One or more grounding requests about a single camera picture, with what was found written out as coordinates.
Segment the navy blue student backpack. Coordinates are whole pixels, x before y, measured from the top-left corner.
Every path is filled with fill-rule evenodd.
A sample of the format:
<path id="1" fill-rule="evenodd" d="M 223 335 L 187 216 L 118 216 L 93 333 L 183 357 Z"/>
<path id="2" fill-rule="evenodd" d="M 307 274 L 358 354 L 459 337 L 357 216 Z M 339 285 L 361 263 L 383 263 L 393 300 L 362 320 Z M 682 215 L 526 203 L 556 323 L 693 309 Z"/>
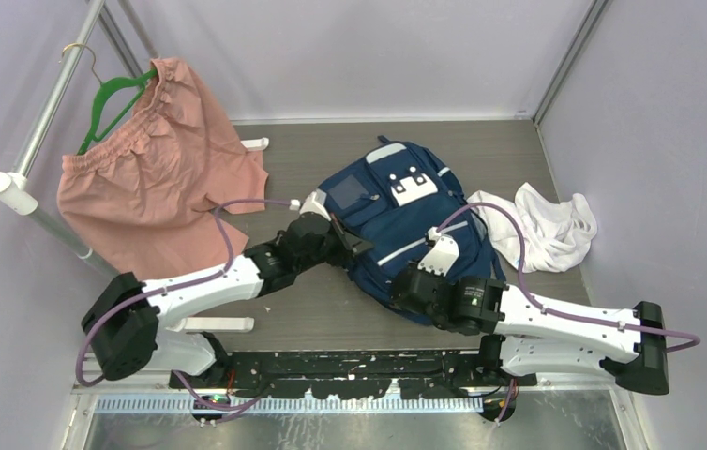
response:
<path id="1" fill-rule="evenodd" d="M 428 252 L 427 232 L 437 226 L 452 237 L 459 257 L 447 274 L 505 279 L 485 222 L 473 211 L 455 212 L 467 202 L 458 178 L 428 148 L 380 137 L 380 146 L 318 186 L 323 205 L 354 235 L 373 247 L 345 267 L 351 281 L 383 307 L 429 326 L 429 318 L 394 306 L 393 279 Z"/>

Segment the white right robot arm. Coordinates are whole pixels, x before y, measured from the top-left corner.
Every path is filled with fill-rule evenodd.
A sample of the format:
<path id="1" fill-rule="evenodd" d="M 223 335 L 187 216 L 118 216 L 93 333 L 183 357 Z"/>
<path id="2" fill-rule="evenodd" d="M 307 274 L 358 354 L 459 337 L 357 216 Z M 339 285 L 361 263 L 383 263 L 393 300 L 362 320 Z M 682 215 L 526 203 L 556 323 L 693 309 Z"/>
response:
<path id="1" fill-rule="evenodd" d="M 661 306 L 641 301 L 630 309 L 586 307 L 540 297 L 497 279 L 444 277 L 412 263 L 393 280 L 392 304 L 423 316 L 438 329 L 480 336 L 479 378 L 491 385 L 538 372 L 611 378 L 625 390 L 669 393 Z"/>

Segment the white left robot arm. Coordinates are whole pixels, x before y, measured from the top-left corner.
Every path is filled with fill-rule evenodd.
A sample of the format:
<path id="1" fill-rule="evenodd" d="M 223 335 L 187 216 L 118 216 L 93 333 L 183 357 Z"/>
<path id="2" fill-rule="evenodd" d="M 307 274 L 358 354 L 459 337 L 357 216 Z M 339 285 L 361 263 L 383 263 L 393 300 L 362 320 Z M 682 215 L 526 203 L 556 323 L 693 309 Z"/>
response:
<path id="1" fill-rule="evenodd" d="M 175 332 L 175 323 L 197 313 L 283 290 L 323 263 L 342 266 L 374 245 L 336 217 L 303 213 L 276 237 L 234 259 L 180 277 L 140 281 L 131 272 L 114 277 L 83 316 L 85 341 L 76 363 L 79 383 L 87 352 L 103 381 L 123 380 L 151 367 L 177 370 L 216 387 L 229 375 L 221 348 L 202 334 Z"/>

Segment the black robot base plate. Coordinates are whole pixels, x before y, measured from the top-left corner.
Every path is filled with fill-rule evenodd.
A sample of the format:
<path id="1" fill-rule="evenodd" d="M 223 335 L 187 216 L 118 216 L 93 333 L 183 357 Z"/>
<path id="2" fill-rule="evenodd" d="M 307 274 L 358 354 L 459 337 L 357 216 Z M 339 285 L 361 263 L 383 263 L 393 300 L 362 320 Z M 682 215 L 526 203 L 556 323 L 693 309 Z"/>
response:
<path id="1" fill-rule="evenodd" d="M 392 384 L 401 399 L 464 398 L 508 386 L 508 376 L 487 369 L 477 351 L 232 352 L 201 376 L 195 390 L 230 387 L 243 398 L 342 400 L 383 398 Z"/>

